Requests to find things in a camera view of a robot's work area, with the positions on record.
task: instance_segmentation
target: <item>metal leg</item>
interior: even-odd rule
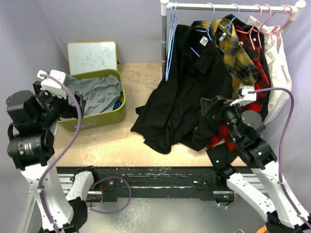
[[[160,0],[161,3],[161,15],[162,15],[162,66],[161,66],[161,79],[163,79],[166,71],[166,29],[167,29],[167,10],[166,6],[169,4],[169,0]]]
[[[164,77],[166,71],[166,33],[167,33],[167,16],[162,16],[162,66],[161,78]]]

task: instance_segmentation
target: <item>table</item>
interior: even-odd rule
[[[137,119],[135,108],[146,103],[160,82],[161,63],[125,63],[122,74],[126,95],[126,117],[118,124],[80,131],[76,141],[58,162],[69,166],[212,166],[205,150],[194,151],[182,144],[172,146],[169,154],[160,154],[143,143],[137,133],[130,132]],[[65,148],[73,133],[58,127],[55,154]],[[233,166],[245,166],[237,158]]]

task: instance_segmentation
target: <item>yellow plaid shirt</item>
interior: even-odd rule
[[[227,18],[220,18],[212,21],[209,32],[216,42],[216,46],[225,52],[224,63],[228,71],[232,76],[232,98],[238,98],[239,88],[241,86],[254,86],[259,75],[259,70],[256,65],[249,58],[242,45],[239,42],[239,38],[234,29],[234,25],[231,24],[230,35],[228,33],[228,27],[223,28],[230,23]],[[195,21],[192,27],[207,28],[209,25],[208,21]],[[219,42],[222,33],[226,33],[225,38]]]

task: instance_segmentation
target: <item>green basket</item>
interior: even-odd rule
[[[73,75],[73,77],[81,80],[81,79],[89,79],[89,78],[107,77],[109,74],[116,76],[121,82],[122,93],[119,97],[119,100],[122,101],[122,105],[119,108],[112,110],[110,112],[99,113],[99,114],[95,114],[91,116],[85,116],[82,119],[81,130],[87,130],[87,129],[92,129],[92,128],[96,128],[96,127],[100,127],[104,125],[119,123],[123,121],[123,119],[125,118],[126,97],[125,97],[125,92],[124,92],[124,85],[122,81],[122,76],[117,70],[103,69],[103,70]],[[78,120],[77,119],[60,120],[58,121],[58,123],[62,125],[66,130],[74,132],[75,129],[77,128]]]

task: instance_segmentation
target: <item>black shirt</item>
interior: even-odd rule
[[[169,153],[181,141],[192,148],[196,141],[206,145],[200,141],[201,132],[215,134],[219,122],[211,124],[202,117],[200,98],[231,98],[232,78],[222,54],[214,41],[200,44],[203,36],[208,38],[193,27],[177,26],[169,79],[162,79],[146,105],[136,110],[139,116],[131,131],[143,135],[144,143],[160,153]]]

